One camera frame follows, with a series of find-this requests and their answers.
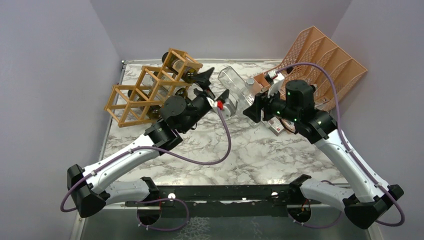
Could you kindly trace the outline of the clear bottle silver cap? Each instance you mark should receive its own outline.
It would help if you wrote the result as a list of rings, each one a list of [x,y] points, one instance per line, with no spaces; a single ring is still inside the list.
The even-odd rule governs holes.
[[[248,78],[248,79],[245,80],[246,92],[249,93],[252,96],[254,96],[256,94],[255,83],[256,83],[256,81],[253,78]]]

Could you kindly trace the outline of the clear glass bottle small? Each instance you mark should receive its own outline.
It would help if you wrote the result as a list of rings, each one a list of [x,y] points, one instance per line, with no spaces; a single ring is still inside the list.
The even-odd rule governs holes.
[[[230,100],[233,103],[237,102],[236,115],[246,120],[252,128],[258,127],[259,123],[255,123],[243,115],[243,110],[252,105],[255,97],[246,91],[246,79],[243,79],[231,66],[222,69],[217,79],[226,89],[229,89]]]

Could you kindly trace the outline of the dark green wine bottle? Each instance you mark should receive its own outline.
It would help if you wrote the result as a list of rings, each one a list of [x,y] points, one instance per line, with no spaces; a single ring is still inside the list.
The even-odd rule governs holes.
[[[195,83],[196,79],[194,76],[198,74],[198,71],[191,66],[183,67],[184,61],[177,55],[171,54],[169,61],[165,65],[176,75],[182,73],[181,78],[184,82],[188,84]]]
[[[136,102],[145,101],[145,99],[139,93],[135,93],[133,100]],[[139,106],[138,110],[135,110],[135,112],[137,114],[141,114],[144,108],[145,108],[144,106]],[[149,118],[150,120],[154,120],[154,121],[158,120],[160,118],[160,113],[159,113],[160,109],[161,109],[160,105],[151,105],[149,109],[147,110],[146,117]]]
[[[155,76],[157,76],[159,74],[159,72],[154,71],[153,74]],[[162,75],[160,79],[163,80],[163,81],[171,81],[171,79],[169,77],[167,77],[166,75]],[[159,86],[158,94],[161,95],[162,97],[165,97],[165,96],[168,95],[168,93],[172,92],[173,95],[176,95],[176,96],[181,96],[183,98],[187,98],[188,97],[188,92],[187,92],[187,90],[186,90],[185,87],[183,87],[183,86],[176,86],[175,89],[173,91],[171,91],[172,88],[173,88],[172,85],[162,85],[162,86]]]

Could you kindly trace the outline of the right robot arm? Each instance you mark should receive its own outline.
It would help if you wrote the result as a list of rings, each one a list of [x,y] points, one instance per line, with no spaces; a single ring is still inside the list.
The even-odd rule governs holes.
[[[285,86],[284,99],[279,93],[263,90],[254,96],[243,114],[255,123],[274,117],[293,122],[297,133],[323,152],[350,186],[341,188],[303,174],[289,184],[292,202],[321,202],[344,212],[358,228],[368,229],[397,203],[404,191],[397,184],[388,184],[355,154],[337,121],[315,107],[314,92],[314,86],[306,81],[291,80]]]

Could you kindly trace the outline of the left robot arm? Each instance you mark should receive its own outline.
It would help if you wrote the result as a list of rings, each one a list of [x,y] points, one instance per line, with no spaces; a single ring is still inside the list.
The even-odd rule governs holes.
[[[159,109],[159,119],[131,144],[92,165],[81,167],[75,164],[69,167],[68,192],[60,204],[60,210],[63,213],[77,211],[80,217],[87,218],[114,203],[141,201],[144,205],[152,205],[159,197],[159,190],[151,178],[142,177],[127,183],[116,180],[135,167],[163,154],[203,166],[223,162],[232,147],[223,111],[224,98],[229,95],[229,90],[214,99],[215,95],[210,89],[210,77],[214,70],[211,67],[194,75],[195,83],[199,86],[194,91],[194,99],[181,95],[169,97]],[[195,129],[198,121],[210,111],[215,111],[219,116],[227,135],[228,147],[225,155],[219,160],[205,162],[172,152],[183,141],[180,135]]]

